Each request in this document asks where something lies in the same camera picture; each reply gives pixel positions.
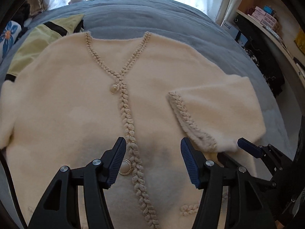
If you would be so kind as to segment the grey plush bed blanket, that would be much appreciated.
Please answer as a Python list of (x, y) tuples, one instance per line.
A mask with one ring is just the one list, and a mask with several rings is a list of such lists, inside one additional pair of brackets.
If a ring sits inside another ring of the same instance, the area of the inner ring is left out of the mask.
[(279, 149), (288, 145), (276, 99), (252, 59), (207, 15), (175, 1), (94, 0), (44, 12), (33, 19), (29, 30), (4, 58), (4, 74), (7, 73), (13, 56), (36, 26), (77, 14), (84, 15), (84, 28), (78, 33), (90, 33), (93, 38), (101, 40), (128, 40), (141, 38), (145, 33), (156, 34), (190, 46), (225, 74), (247, 77), (258, 99), (266, 129), (261, 138), (252, 142), (256, 145), (272, 144)]

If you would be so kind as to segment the yellow-green folded garment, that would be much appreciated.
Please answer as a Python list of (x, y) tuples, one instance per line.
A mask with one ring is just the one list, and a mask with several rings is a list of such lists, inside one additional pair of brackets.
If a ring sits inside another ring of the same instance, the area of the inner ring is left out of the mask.
[(77, 14), (36, 26), (13, 56), (5, 80), (15, 81), (18, 74), (51, 43), (64, 36), (80, 32), (84, 28), (83, 17), (83, 14)]

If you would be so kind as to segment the white box with label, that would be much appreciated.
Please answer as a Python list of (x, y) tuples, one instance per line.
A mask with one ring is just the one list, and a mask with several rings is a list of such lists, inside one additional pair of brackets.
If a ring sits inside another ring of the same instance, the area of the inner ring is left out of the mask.
[(233, 24), (229, 23), (228, 21), (224, 21), (222, 24), (221, 24), (221, 27), (227, 31), (231, 37), (233, 39), (236, 39), (237, 36), (238, 36), (238, 33), (239, 33), (239, 29), (237, 29), (236, 27), (234, 27)]

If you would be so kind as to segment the pink storage boxes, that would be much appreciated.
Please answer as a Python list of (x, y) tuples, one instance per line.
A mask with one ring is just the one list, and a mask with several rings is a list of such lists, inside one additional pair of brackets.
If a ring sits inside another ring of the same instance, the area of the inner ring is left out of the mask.
[(256, 19), (262, 26), (269, 27), (274, 31), (279, 29), (279, 23), (276, 18), (265, 12), (258, 6), (255, 7), (254, 12), (252, 12), (251, 17)]

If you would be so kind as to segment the yellow paper on shelf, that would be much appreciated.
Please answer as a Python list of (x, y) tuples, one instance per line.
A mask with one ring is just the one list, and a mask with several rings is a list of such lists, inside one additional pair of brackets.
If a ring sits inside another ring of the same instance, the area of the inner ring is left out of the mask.
[(305, 33), (301, 28), (299, 28), (298, 34), (294, 40), (298, 49), (305, 54)]

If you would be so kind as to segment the cream fuzzy knit cardigan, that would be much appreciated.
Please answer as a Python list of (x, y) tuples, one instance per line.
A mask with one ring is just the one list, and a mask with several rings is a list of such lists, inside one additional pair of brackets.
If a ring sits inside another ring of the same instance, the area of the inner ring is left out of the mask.
[(237, 140), (266, 132), (247, 77), (225, 74), (190, 46), (152, 33), (101, 40), (65, 36), (1, 89), (1, 148), (30, 221), (60, 167), (81, 168), (127, 143), (121, 175), (105, 193), (115, 228), (191, 228), (201, 192), (180, 141), (218, 152), (255, 174)]

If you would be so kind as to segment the wooden bookshelf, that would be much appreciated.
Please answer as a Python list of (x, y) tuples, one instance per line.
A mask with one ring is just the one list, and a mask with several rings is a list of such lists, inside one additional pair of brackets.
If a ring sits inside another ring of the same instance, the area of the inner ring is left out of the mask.
[(281, 0), (241, 0), (236, 12), (275, 44), (304, 85), (304, 53), (295, 42), (300, 26), (284, 3)]

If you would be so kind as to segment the black patterned hanging clothes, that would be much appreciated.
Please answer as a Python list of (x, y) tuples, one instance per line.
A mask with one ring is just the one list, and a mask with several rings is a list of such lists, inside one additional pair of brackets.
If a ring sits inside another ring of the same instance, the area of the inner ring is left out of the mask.
[(262, 73), (274, 97), (279, 96), (283, 91), (282, 86), (285, 84), (284, 76), (263, 39), (262, 31), (241, 15), (238, 15), (234, 22), (240, 29), (241, 35), (247, 39), (242, 48)]

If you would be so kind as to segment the blue floral white pillow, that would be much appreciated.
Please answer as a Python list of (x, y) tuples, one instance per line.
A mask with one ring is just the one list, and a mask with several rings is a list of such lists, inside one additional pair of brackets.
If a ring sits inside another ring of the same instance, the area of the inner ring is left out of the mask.
[(3, 32), (1, 33), (1, 38), (0, 38), (0, 57), (1, 61), (6, 57), (8, 54), (9, 50), (12, 48), (14, 45), (17, 36), (21, 32), (21, 26), (19, 23), (15, 21), (9, 21), (4, 28)]

